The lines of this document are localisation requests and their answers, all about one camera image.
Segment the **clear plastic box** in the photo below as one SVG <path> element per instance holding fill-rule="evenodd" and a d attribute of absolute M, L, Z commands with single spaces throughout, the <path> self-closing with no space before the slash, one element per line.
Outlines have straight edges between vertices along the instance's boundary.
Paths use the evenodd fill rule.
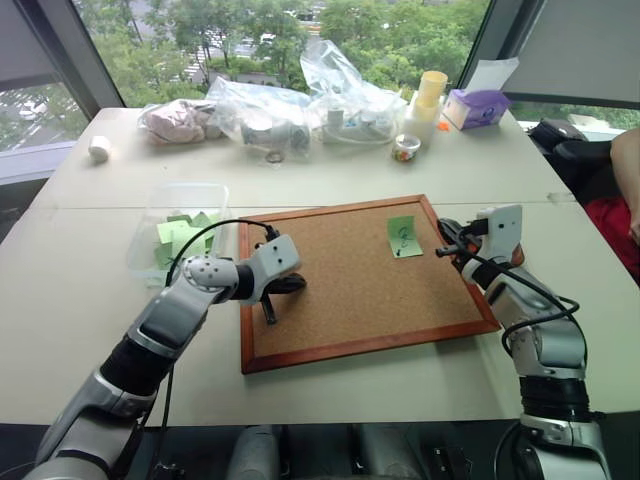
<path fill-rule="evenodd" d="M 156 225 L 171 215 L 195 216 L 200 212 L 227 216 L 229 189 L 215 183 L 169 183 L 154 190 L 127 253 L 127 267 L 149 285 L 162 285 L 168 271 L 160 270 L 154 254 L 160 245 Z M 216 228 L 211 254 L 219 255 L 226 238 L 224 227 Z"/>

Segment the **white table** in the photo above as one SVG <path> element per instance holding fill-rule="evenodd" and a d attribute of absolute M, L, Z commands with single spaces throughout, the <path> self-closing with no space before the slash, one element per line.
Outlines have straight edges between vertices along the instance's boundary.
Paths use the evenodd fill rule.
<path fill-rule="evenodd" d="M 462 221 L 483 206 L 435 209 Z M 51 422 L 148 301 L 125 265 L 141 214 L 32 208 L 0 245 L 0 422 Z M 233 238 L 228 245 L 234 254 Z M 575 203 L 526 204 L 523 246 L 535 275 L 582 304 L 592 407 L 637 410 L 640 384 L 628 373 L 640 359 L 636 285 Z M 177 364 L 170 423 L 507 418 L 521 411 L 518 392 L 499 333 L 243 376 L 238 305 L 228 302 L 210 309 Z"/>
<path fill-rule="evenodd" d="M 229 139 L 149 146 L 136 131 L 138 115 L 139 110 L 102 110 L 34 206 L 143 207 L 153 187 L 173 181 L 225 184 L 232 207 L 336 205 L 416 193 L 437 204 L 569 196 L 510 113 L 497 126 L 436 131 L 428 151 L 412 164 L 392 161 L 389 145 L 316 145 L 308 161 L 285 161 L 279 168 L 248 158 Z M 105 135 L 114 145 L 110 161 L 97 167 L 87 155 L 93 135 Z"/>

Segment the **clear plastic bag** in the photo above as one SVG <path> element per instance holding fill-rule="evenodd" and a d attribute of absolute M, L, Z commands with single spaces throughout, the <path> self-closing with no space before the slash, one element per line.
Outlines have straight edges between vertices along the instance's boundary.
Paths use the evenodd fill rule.
<path fill-rule="evenodd" d="M 308 155 L 308 95 L 218 77 L 207 99 L 216 104 L 215 124 L 232 140 L 264 152 L 269 163 Z"/>
<path fill-rule="evenodd" d="M 197 143 L 222 135 L 213 122 L 215 102 L 179 99 L 148 105 L 138 117 L 138 129 L 155 145 Z"/>
<path fill-rule="evenodd" d="M 332 41 L 311 45 L 300 64 L 313 92 L 308 121 L 323 142 L 383 144 L 398 134 L 406 102 L 364 81 Z"/>

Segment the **green foliage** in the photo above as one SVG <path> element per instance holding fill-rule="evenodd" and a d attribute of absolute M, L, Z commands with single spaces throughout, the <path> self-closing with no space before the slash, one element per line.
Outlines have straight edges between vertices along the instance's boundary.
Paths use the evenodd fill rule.
<path fill-rule="evenodd" d="M 322 36 L 378 86 L 416 89 L 425 70 L 444 72 L 455 85 L 487 5 L 488 0 L 331 0 L 321 15 Z"/>
<path fill-rule="evenodd" d="M 6 112 L 0 112 L 0 152 L 12 148 L 22 138 L 27 124 L 11 118 Z"/>
<path fill-rule="evenodd" d="M 640 127 L 640 111 L 623 108 L 589 107 L 587 105 L 563 105 L 537 102 L 514 102 L 510 109 L 518 120 L 537 122 L 541 118 L 567 119 L 570 113 L 590 115 L 609 122 L 611 128 L 629 130 Z"/>
<path fill-rule="evenodd" d="M 342 45 L 357 41 L 362 49 L 379 47 L 384 41 L 383 24 L 389 5 L 376 0 L 332 0 L 320 15 L 322 36 Z"/>
<path fill-rule="evenodd" d="M 24 107 L 27 101 L 25 99 L 33 101 L 36 106 L 44 103 L 46 111 L 36 113 L 33 120 L 22 119 L 17 112 Z M 6 105 L 11 105 L 16 113 L 12 115 L 0 112 L 0 151 L 15 147 L 31 127 L 44 127 L 59 132 L 53 141 L 64 141 L 75 140 L 87 126 L 87 118 L 62 84 L 10 90 L 2 100 Z"/>
<path fill-rule="evenodd" d="M 128 106 L 200 98 L 209 70 L 232 79 L 244 73 L 277 76 L 286 87 L 307 91 L 299 57 L 308 34 L 289 12 L 304 11 L 305 0 L 145 0 L 144 23 L 151 38 L 140 36 L 132 0 L 74 0 L 111 76 Z M 323 38 L 333 40 L 364 79 L 383 88 L 404 89 L 410 97 L 425 70 L 440 70 L 455 86 L 490 0 L 329 0 L 320 15 Z M 275 35 L 261 43 L 263 34 Z M 253 59 L 234 55 L 243 37 L 252 37 Z M 199 67 L 202 85 L 183 73 L 200 48 L 207 56 Z M 212 51 L 222 52 L 215 58 Z M 607 120 L 613 127 L 640 124 L 631 110 L 574 105 L 515 104 L 519 119 L 565 118 L 582 113 Z M 7 119 L 0 119 L 0 125 Z"/>
<path fill-rule="evenodd" d="M 247 28 L 258 45 L 255 56 L 266 63 L 279 76 L 284 85 L 290 85 L 288 70 L 294 70 L 305 49 L 308 33 L 300 22 L 287 11 L 300 11 L 307 7 L 303 0 L 257 0 L 252 15 L 247 17 Z M 260 43 L 264 33 L 275 35 L 271 42 Z"/>
<path fill-rule="evenodd" d="M 165 8 L 153 0 L 152 11 Z M 161 35 L 145 41 L 136 34 L 133 15 L 123 14 L 123 0 L 82 0 L 78 11 L 113 81 L 129 107 L 164 103 L 175 98 L 202 98 L 197 85 L 186 81 L 189 58 Z M 156 25 L 167 25 L 157 19 Z"/>

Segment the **yellow cup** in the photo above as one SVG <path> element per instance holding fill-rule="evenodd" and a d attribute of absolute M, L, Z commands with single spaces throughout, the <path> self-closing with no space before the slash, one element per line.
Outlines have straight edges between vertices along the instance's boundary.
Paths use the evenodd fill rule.
<path fill-rule="evenodd" d="M 442 72 L 434 70 L 424 72 L 420 79 L 420 88 L 418 89 L 418 98 L 416 103 L 423 107 L 434 107 L 440 100 L 440 95 L 444 92 L 447 85 L 447 77 Z"/>

